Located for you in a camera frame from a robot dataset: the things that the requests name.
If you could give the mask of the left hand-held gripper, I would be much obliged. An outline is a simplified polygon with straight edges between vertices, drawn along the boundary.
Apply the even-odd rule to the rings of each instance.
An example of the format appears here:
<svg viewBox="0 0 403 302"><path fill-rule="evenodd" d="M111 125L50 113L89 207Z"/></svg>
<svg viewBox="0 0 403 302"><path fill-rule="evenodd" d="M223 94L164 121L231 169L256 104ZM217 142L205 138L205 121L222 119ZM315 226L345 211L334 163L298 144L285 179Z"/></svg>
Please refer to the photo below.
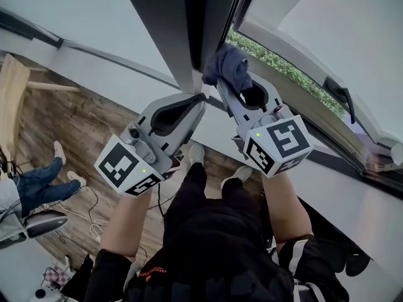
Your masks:
<svg viewBox="0 0 403 302"><path fill-rule="evenodd" d="M181 167L180 146L190 139L205 111L204 94L172 94L151 102L138 122L113 134L94 168L121 195L140 196ZM161 133L162 147L147 133Z"/></svg>

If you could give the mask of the crumpled white tissue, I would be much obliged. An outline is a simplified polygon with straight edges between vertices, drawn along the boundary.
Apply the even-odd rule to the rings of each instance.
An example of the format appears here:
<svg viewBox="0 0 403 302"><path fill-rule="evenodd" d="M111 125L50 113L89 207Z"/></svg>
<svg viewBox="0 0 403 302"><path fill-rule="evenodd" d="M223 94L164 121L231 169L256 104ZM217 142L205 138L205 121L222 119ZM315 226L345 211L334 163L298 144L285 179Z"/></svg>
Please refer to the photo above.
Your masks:
<svg viewBox="0 0 403 302"><path fill-rule="evenodd" d="M400 166L403 164L403 143L397 142L390 149L390 156L395 165Z"/></svg>

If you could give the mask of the person's left forearm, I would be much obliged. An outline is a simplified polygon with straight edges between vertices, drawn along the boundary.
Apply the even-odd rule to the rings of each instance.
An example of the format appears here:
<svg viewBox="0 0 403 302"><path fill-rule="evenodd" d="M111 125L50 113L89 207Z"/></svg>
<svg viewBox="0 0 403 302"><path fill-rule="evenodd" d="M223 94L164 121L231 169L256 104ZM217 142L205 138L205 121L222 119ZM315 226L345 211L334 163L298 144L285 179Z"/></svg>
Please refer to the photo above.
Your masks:
<svg viewBox="0 0 403 302"><path fill-rule="evenodd" d="M152 189L140 196L121 196L101 237L101 249L133 262L139 250Z"/></svg>

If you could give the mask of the green bushes outside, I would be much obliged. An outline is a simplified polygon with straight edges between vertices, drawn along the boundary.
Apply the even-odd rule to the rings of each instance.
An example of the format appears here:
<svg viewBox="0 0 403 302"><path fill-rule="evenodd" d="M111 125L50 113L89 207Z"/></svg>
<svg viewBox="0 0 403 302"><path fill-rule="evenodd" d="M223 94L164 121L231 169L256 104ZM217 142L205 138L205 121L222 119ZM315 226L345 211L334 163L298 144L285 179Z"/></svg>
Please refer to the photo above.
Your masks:
<svg viewBox="0 0 403 302"><path fill-rule="evenodd" d="M234 32L232 29L230 29L227 34L226 42L246 51L249 55L256 57L272 69L287 76L302 89L318 99L338 118L343 119L346 117L346 110L329 93L321 89L317 83L285 59L251 39Z"/></svg>

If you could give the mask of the dark blue cleaning cloth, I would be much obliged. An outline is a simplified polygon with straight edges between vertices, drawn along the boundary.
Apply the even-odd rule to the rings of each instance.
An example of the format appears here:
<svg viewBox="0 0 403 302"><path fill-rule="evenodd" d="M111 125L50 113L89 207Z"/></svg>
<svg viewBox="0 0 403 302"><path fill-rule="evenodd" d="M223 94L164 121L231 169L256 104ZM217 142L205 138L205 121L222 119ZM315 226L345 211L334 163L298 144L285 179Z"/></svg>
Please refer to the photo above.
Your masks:
<svg viewBox="0 0 403 302"><path fill-rule="evenodd" d="M208 62L202 81L209 86L216 86L218 79L225 79L240 94L253 87L248 73L247 53L240 48L224 43Z"/></svg>

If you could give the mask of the person's right forearm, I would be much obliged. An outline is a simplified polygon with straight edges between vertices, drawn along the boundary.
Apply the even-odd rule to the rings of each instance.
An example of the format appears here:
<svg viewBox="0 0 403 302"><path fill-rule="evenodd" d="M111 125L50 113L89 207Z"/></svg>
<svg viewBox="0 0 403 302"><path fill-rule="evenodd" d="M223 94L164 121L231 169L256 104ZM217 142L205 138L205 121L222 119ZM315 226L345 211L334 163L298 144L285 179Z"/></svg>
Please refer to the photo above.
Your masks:
<svg viewBox="0 0 403 302"><path fill-rule="evenodd" d="M278 250L291 240L313 234L308 213L286 173L263 176L262 184Z"/></svg>

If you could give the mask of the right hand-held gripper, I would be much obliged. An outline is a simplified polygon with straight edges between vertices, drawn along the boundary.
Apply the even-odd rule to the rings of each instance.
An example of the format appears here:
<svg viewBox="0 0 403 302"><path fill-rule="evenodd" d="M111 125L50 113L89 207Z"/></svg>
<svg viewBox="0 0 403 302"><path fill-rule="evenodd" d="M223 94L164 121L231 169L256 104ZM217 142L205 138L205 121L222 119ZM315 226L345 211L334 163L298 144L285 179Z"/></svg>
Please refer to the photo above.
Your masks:
<svg viewBox="0 0 403 302"><path fill-rule="evenodd" d="M299 165L313 151L314 145L300 115L281 105L278 91L269 81L250 73L253 81L247 101L223 78L217 91L224 108L238 124L232 138L245 159L251 159L267 178ZM265 90L268 93L265 113Z"/></svg>

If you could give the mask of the person's white shoe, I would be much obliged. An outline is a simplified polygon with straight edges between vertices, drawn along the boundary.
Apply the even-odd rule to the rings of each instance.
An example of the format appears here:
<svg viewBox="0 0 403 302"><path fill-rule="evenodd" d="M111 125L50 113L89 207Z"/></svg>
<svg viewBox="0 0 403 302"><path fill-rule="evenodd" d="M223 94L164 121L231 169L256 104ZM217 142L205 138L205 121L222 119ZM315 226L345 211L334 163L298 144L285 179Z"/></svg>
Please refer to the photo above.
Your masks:
<svg viewBox="0 0 403 302"><path fill-rule="evenodd" d="M189 151L190 164L204 165L205 149L202 144L194 143Z"/></svg>
<svg viewBox="0 0 403 302"><path fill-rule="evenodd" d="M230 179L238 178L242 182L245 182L246 180L248 180L251 177L252 173L253 173L253 169L251 167L249 167L248 165L241 166L230 177L224 179L221 182L220 188L223 189L224 184Z"/></svg>

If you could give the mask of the checkered board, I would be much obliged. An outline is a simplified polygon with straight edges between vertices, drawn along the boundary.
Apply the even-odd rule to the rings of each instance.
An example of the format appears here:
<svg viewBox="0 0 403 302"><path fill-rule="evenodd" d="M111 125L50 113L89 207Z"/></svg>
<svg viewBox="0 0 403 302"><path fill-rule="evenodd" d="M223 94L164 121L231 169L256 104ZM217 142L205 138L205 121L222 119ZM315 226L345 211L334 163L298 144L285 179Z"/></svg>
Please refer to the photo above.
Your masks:
<svg viewBox="0 0 403 302"><path fill-rule="evenodd" d="M43 279L40 287L55 284L57 289L62 289L71 279L72 275L67 271L57 267L48 267L43 273Z"/></svg>

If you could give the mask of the person's left white shoe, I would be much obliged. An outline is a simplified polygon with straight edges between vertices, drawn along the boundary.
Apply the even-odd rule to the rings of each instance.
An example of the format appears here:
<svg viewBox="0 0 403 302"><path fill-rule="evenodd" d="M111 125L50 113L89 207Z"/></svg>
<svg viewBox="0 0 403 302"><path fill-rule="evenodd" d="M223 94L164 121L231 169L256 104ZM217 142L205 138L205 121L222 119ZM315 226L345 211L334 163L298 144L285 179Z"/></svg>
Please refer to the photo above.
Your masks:
<svg viewBox="0 0 403 302"><path fill-rule="evenodd" d="M205 149L202 144L194 143L189 151L190 164L204 165Z"/></svg>

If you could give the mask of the white window sash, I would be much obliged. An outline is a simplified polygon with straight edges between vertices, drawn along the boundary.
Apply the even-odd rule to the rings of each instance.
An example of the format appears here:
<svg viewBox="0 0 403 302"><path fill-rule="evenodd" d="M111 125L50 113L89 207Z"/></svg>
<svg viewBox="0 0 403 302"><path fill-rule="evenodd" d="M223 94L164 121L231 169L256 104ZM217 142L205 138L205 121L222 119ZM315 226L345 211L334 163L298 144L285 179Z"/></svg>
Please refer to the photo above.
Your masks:
<svg viewBox="0 0 403 302"><path fill-rule="evenodd" d="M235 29L349 90L377 145L403 143L403 0L250 0Z"/></svg>

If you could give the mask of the black fabric item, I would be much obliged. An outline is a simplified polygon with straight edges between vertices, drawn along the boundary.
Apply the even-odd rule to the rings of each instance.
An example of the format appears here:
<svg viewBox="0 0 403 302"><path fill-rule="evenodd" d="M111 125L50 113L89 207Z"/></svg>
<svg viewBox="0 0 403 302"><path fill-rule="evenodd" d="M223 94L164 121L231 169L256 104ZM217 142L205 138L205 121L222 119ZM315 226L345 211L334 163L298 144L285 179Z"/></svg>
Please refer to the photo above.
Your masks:
<svg viewBox="0 0 403 302"><path fill-rule="evenodd" d="M81 264L81 267L76 271L73 277L66 283L60 292L64 296L72 298L77 302L84 302L93 266L94 262L88 254Z"/></svg>

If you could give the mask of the dark wall trim strip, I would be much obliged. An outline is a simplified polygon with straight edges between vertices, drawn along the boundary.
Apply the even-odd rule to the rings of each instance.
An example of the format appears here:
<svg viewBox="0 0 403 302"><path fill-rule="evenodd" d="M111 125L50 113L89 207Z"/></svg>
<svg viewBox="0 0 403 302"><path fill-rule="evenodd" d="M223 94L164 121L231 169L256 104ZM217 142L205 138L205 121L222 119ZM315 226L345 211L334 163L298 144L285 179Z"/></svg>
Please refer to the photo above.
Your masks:
<svg viewBox="0 0 403 302"><path fill-rule="evenodd" d="M40 40L43 43L55 47L57 50L60 50L62 47L65 47L65 48L72 48L80 52L88 53L92 56L120 65L124 68L138 72L139 74L145 75L147 77L150 77L166 85L169 85L175 89L180 90L176 81L169 75L163 74L162 72L151 69L150 67L144 66L142 64L138 64L131 60L127 60L125 58L112 55L110 53L93 49L91 47L87 47L85 45L70 40L65 40L49 32L45 28L31 21L28 21L22 18L21 16L18 16L17 14L7 11L2 7L0 7L0 29L6 30L10 33L16 34L23 38L27 38L29 40L36 38L37 40Z"/></svg>

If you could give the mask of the person's right white shoe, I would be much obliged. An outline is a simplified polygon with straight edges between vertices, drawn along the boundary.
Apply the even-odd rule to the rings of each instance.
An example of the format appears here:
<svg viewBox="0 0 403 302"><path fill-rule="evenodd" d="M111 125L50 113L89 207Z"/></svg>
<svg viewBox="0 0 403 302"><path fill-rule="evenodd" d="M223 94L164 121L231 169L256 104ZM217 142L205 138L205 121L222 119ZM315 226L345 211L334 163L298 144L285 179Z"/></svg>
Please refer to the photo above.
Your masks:
<svg viewBox="0 0 403 302"><path fill-rule="evenodd" d="M251 177L252 173L253 173L253 169L251 167L249 167L248 165L241 166L230 177L224 179L221 182L220 188L223 189L224 184L230 179L238 178L242 182L245 182L246 180L248 180Z"/></svg>

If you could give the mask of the person's black-clothed body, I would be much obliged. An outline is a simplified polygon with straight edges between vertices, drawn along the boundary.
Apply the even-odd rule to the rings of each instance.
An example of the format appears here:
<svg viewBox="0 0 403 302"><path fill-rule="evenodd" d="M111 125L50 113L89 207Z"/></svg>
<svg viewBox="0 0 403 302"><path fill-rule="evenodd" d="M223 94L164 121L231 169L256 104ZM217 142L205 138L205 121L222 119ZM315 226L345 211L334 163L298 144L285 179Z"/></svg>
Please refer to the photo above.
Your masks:
<svg viewBox="0 0 403 302"><path fill-rule="evenodd" d="M162 248L140 272L100 249L84 302L349 302L314 233L276 248L274 261L243 182L228 180L220 199L205 196L206 183L193 164L166 211Z"/></svg>

